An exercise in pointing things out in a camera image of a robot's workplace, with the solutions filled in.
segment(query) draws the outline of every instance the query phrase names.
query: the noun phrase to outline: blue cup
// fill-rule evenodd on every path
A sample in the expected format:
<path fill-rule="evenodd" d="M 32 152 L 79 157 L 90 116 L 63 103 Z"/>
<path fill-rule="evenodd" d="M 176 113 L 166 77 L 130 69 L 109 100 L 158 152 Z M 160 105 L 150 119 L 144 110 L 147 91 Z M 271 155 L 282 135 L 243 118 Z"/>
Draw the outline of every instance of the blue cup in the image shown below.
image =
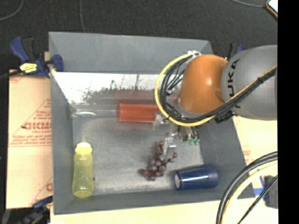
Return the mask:
<path fill-rule="evenodd" d="M 177 190 L 208 189 L 217 186 L 218 175 L 213 164 L 204 164 L 177 171 L 174 182 Z"/>

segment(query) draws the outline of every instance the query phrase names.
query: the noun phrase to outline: black carpet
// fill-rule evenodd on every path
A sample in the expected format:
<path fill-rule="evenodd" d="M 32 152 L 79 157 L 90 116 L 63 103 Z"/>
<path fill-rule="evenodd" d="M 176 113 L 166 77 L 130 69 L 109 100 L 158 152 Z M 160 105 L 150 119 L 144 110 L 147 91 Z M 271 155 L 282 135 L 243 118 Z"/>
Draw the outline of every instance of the black carpet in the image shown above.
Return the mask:
<path fill-rule="evenodd" d="M 48 49 L 49 31 L 83 32 L 80 0 L 0 0 L 0 75 L 18 67 L 9 43 L 33 37 L 36 53 Z M 266 0 L 240 0 L 263 6 Z M 209 40 L 213 51 L 226 56 L 229 44 L 246 49 L 278 43 L 278 21 L 265 8 L 231 0 L 82 0 L 86 32 Z M 7 80 L 0 80 L 0 217 L 5 208 L 7 161 Z M 17 212 L 11 222 L 24 213 Z"/>

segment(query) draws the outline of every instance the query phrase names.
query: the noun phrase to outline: purple grapes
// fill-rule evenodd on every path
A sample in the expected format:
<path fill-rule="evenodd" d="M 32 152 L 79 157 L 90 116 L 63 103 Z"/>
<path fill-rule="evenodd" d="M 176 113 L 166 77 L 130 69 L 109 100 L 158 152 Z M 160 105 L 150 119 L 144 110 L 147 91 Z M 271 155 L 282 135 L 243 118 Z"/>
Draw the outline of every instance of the purple grapes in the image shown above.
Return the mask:
<path fill-rule="evenodd" d="M 150 181 L 156 180 L 157 177 L 162 177 L 166 170 L 166 166 L 169 162 L 174 162 L 178 154 L 173 153 L 172 158 L 168 160 L 161 160 L 160 155 L 164 152 L 164 141 L 158 142 L 158 145 L 154 149 L 154 158 L 149 161 L 147 168 L 141 168 L 138 172 Z"/>

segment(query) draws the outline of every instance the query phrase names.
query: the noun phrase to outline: yellow plastic bottle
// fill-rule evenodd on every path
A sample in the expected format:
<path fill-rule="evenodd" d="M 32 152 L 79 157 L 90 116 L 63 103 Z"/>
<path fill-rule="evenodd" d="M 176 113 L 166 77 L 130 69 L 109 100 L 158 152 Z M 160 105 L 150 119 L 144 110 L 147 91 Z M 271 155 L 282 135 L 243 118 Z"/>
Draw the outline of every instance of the yellow plastic bottle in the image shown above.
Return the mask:
<path fill-rule="evenodd" d="M 74 155 L 74 176 L 71 190 L 76 197 L 89 197 L 93 194 L 93 154 L 89 143 L 78 143 Z"/>

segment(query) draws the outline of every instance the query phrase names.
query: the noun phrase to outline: green connector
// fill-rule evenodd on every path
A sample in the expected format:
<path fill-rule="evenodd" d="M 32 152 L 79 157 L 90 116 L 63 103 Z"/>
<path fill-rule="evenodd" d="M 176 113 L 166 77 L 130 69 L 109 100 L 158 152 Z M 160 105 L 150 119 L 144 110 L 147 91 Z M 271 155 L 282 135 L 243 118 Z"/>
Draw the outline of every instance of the green connector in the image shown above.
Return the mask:
<path fill-rule="evenodd" d="M 189 145 L 193 145 L 194 144 L 194 139 L 189 140 Z"/>
<path fill-rule="evenodd" d="M 197 146 L 198 144 L 199 144 L 199 139 L 196 139 L 196 140 L 194 141 L 194 145 Z"/>

